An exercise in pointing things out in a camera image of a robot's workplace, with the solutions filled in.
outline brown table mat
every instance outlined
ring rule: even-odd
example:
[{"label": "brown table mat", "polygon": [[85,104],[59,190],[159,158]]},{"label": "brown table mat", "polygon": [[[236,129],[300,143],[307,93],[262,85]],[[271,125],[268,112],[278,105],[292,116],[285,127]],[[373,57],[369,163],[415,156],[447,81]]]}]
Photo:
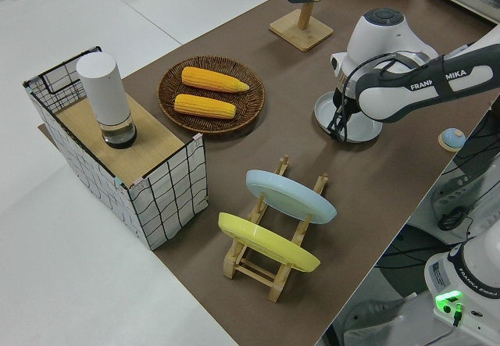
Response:
[{"label": "brown table mat", "polygon": [[[439,133],[458,127],[468,134],[497,95],[415,111],[384,125],[379,138],[365,144],[332,141],[313,115],[316,100],[336,84],[330,54],[345,51],[359,17],[376,7],[402,11],[413,31],[441,53],[492,28],[443,0],[323,1],[312,16],[334,33],[300,52],[268,29],[297,6],[269,0],[124,80],[127,92],[184,141],[192,133],[171,123],[156,100],[158,82],[170,67],[196,55],[225,56],[255,71],[266,87],[266,104],[250,134],[206,142],[209,207],[155,250],[239,344],[313,345],[451,160],[438,144]],[[255,201],[245,187],[246,172],[272,171],[284,154],[290,155],[287,176],[301,184],[312,187],[318,175],[329,174],[323,194],[338,216],[309,227],[302,246],[322,263],[312,273],[293,271],[278,303],[272,303],[259,282],[241,274],[234,280],[223,276],[231,240],[219,230],[217,216],[246,217]],[[296,223],[270,209],[262,225],[290,237]],[[199,326],[194,323],[193,331]]]}]

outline wire mesh basket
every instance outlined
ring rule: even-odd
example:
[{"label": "wire mesh basket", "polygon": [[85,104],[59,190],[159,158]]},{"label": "wire mesh basket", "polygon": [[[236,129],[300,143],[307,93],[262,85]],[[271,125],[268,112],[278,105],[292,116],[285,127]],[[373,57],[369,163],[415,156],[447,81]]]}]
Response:
[{"label": "wire mesh basket", "polygon": [[208,206],[205,142],[201,134],[126,185],[92,152],[58,113],[86,98],[76,71],[94,47],[23,83],[47,131],[72,170],[150,249],[175,236]]}]

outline yellow corn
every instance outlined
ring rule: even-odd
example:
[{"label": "yellow corn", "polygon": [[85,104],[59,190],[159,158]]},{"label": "yellow corn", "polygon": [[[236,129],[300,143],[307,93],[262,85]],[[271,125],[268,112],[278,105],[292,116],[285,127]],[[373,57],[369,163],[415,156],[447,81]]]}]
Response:
[{"label": "yellow corn", "polygon": [[235,77],[193,66],[186,66],[182,69],[182,83],[204,90],[233,93],[247,91],[250,88]]},{"label": "yellow corn", "polygon": [[183,114],[221,119],[232,119],[236,114],[236,106],[229,102],[188,94],[178,94],[173,109]]}]

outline wicker plate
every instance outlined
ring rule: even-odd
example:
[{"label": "wicker plate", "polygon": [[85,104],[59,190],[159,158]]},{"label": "wicker plate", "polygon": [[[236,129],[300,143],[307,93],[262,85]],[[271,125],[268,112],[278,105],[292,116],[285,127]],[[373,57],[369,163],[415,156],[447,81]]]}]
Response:
[{"label": "wicker plate", "polygon": [[[185,66],[196,66],[231,75],[248,84],[250,89],[231,94],[185,86],[180,77]],[[173,110],[173,102],[178,94],[205,96],[230,102],[236,105],[236,116],[233,119],[216,119],[178,113]],[[264,106],[264,98],[262,81],[247,66],[233,59],[216,56],[194,57],[176,64],[166,72],[158,86],[159,105],[167,117],[186,129],[204,134],[224,134],[243,129],[259,115]]]}]

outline green light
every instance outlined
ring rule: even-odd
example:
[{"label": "green light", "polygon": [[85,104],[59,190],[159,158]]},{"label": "green light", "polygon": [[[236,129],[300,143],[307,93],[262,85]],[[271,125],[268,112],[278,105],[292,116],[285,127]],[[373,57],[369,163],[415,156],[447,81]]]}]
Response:
[{"label": "green light", "polygon": [[[449,291],[448,293],[436,295],[436,306],[444,311],[445,305],[448,305],[450,302],[456,301],[458,298],[462,296],[462,292],[458,290]],[[456,306],[457,311],[462,311],[462,305],[457,303]]]}]

